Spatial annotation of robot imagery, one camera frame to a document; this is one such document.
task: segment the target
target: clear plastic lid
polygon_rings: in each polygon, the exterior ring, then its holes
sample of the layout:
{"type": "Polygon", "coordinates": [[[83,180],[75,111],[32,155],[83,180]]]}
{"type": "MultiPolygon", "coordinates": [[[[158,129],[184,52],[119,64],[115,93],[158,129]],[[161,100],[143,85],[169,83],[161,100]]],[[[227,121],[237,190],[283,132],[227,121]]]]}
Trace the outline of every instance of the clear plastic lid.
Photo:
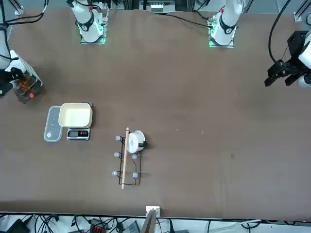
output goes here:
{"type": "Polygon", "coordinates": [[[63,127],[58,123],[60,107],[61,106],[52,106],[49,109],[44,130],[44,140],[47,142],[58,142],[62,137],[63,127]]]}

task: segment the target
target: brown table surface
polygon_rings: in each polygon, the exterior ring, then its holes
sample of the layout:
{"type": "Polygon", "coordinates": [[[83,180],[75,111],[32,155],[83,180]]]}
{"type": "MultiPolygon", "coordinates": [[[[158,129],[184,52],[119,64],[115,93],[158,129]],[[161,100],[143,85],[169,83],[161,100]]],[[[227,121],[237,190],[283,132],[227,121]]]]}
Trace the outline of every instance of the brown table surface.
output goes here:
{"type": "MultiPolygon", "coordinates": [[[[104,46],[79,44],[69,8],[19,25],[10,47],[47,92],[0,101],[1,210],[144,215],[159,205],[162,216],[310,219],[311,91],[263,83],[275,18],[242,15],[235,49],[211,49],[205,28],[145,11],[111,12],[104,46]],[[63,130],[45,142],[48,109],[80,101],[95,107],[91,139],[69,142],[63,130]],[[111,171],[126,127],[150,148],[141,186],[121,191],[111,171]]],[[[297,29],[281,18],[277,59],[297,29]]]]}

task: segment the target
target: wooden stick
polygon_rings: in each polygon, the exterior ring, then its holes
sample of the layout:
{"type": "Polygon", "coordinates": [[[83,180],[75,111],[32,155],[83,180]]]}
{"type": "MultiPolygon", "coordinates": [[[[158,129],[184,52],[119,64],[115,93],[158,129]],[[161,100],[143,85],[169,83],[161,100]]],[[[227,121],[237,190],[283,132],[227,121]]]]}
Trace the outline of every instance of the wooden stick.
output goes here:
{"type": "Polygon", "coordinates": [[[127,128],[126,128],[126,132],[125,132],[124,159],[123,159],[123,170],[122,170],[122,183],[121,183],[122,185],[121,185],[121,189],[124,189],[124,183],[125,183],[128,133],[129,133],[129,128],[127,127],[127,128]]]}

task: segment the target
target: white bowl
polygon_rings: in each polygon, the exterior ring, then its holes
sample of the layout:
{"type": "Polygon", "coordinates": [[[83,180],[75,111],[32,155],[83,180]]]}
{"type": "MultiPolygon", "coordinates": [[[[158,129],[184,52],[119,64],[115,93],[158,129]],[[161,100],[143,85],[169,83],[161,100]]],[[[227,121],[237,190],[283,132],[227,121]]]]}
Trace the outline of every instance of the white bowl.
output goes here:
{"type": "Polygon", "coordinates": [[[89,128],[93,111],[88,103],[64,103],[59,112],[58,123],[68,128],[89,128]]]}

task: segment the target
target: scale display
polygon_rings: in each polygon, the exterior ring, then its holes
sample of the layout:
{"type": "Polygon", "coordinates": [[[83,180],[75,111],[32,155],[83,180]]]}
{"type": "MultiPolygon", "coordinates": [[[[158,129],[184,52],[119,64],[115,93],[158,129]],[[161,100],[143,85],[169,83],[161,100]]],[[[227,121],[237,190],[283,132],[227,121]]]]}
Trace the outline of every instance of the scale display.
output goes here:
{"type": "Polygon", "coordinates": [[[68,129],[67,140],[88,140],[89,129],[68,129]]]}

